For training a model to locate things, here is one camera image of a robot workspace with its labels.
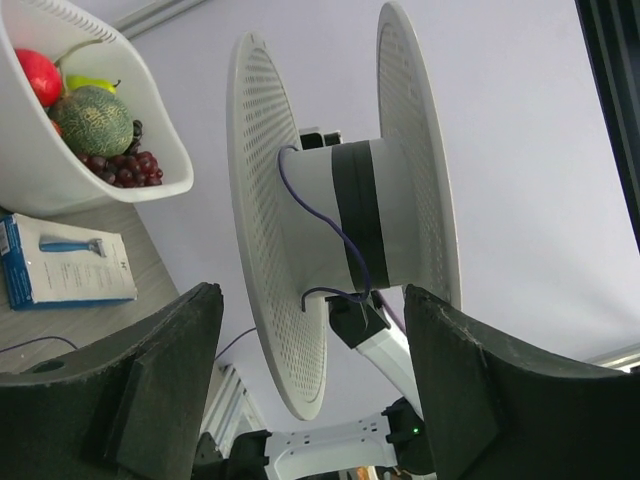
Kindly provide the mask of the red apple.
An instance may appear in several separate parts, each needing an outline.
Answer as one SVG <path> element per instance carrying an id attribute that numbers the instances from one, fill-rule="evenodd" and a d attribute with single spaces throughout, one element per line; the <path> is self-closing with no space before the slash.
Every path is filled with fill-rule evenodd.
<path id="1" fill-rule="evenodd" d="M 35 50 L 18 48 L 14 52 L 41 106 L 51 107 L 63 88 L 58 68 L 47 56 Z"/>

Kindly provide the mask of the blue white razor box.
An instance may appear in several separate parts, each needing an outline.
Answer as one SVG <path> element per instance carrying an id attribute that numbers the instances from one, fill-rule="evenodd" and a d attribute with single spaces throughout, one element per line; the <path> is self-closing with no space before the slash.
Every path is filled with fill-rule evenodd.
<path id="1" fill-rule="evenodd" d="M 35 219 L 1 219 L 1 264 L 14 311 L 133 301 L 138 292 L 116 233 Z"/>

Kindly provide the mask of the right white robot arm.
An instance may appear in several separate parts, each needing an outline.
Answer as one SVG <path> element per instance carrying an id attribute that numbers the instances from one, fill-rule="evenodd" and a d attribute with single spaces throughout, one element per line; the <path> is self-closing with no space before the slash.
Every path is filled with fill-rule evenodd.
<path id="1" fill-rule="evenodd" d="M 329 302 L 330 326 L 343 342 L 331 361 L 338 382 L 310 426 L 275 431 L 260 417 L 260 401 L 233 365 L 214 372 L 196 448 L 195 479 L 433 479 L 404 326 L 384 297 L 367 306 Z M 378 375 L 372 373 L 378 369 Z"/>

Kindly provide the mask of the white plastic basket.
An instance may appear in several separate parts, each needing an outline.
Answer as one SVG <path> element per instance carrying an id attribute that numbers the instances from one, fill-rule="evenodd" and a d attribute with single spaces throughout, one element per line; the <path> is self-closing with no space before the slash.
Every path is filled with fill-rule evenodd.
<path id="1" fill-rule="evenodd" d="M 1 204 L 46 217 L 187 192 L 156 83 L 118 31 L 68 1 L 1 5 Z"/>

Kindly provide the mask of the green netted melon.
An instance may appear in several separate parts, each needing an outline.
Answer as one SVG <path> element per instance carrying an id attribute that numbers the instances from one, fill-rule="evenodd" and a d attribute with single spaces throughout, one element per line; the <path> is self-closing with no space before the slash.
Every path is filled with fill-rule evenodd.
<path id="1" fill-rule="evenodd" d="M 115 94 L 97 86 L 66 92 L 49 109 L 66 145 L 74 152 L 112 157 L 125 152 L 133 140 L 133 118 Z"/>

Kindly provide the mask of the yellow pear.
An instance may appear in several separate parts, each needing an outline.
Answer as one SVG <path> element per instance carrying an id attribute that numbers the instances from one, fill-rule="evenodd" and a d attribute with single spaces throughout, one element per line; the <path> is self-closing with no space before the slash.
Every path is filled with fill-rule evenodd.
<path id="1" fill-rule="evenodd" d="M 107 79 L 87 77 L 83 75 L 67 75 L 65 77 L 65 80 L 66 80 L 66 87 L 69 90 L 77 90 L 81 87 L 92 86 L 92 87 L 102 88 L 106 91 L 109 91 L 112 94 L 116 93 L 117 87 L 121 83 L 120 80 L 112 82 Z"/>

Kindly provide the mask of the white plastic cable spool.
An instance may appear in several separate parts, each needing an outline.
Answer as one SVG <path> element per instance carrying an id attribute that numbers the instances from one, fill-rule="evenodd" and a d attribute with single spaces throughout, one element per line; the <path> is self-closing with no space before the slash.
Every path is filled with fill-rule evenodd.
<path id="1" fill-rule="evenodd" d="M 460 306 L 449 172 L 429 77 L 396 2 L 376 42 L 380 135 L 304 149 L 266 43 L 241 36 L 227 86 L 227 155 L 237 241 L 261 346 L 298 419 L 321 408 L 328 301 L 416 285 Z"/>

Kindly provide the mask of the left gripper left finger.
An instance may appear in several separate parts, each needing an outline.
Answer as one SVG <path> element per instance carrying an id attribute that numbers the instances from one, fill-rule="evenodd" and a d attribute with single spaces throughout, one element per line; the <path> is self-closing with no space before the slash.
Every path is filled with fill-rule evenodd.
<path id="1" fill-rule="evenodd" d="M 4 479 L 188 479 L 223 295 L 201 283 L 137 323 L 1 376 Z"/>

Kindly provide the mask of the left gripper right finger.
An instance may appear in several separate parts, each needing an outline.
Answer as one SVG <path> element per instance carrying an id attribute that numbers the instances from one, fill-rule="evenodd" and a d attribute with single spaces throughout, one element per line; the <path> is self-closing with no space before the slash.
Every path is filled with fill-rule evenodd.
<path id="1" fill-rule="evenodd" d="M 639 377 L 535 347 L 409 286 L 404 314 L 441 479 L 635 479 Z"/>

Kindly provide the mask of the red grapes front row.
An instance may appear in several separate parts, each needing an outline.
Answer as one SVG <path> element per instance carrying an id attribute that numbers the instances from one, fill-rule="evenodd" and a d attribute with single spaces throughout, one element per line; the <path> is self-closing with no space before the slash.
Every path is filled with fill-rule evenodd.
<path id="1" fill-rule="evenodd" d="M 149 151 L 109 158 L 77 154 L 76 158 L 90 172 L 116 188 L 132 189 L 163 184 L 164 172 Z"/>

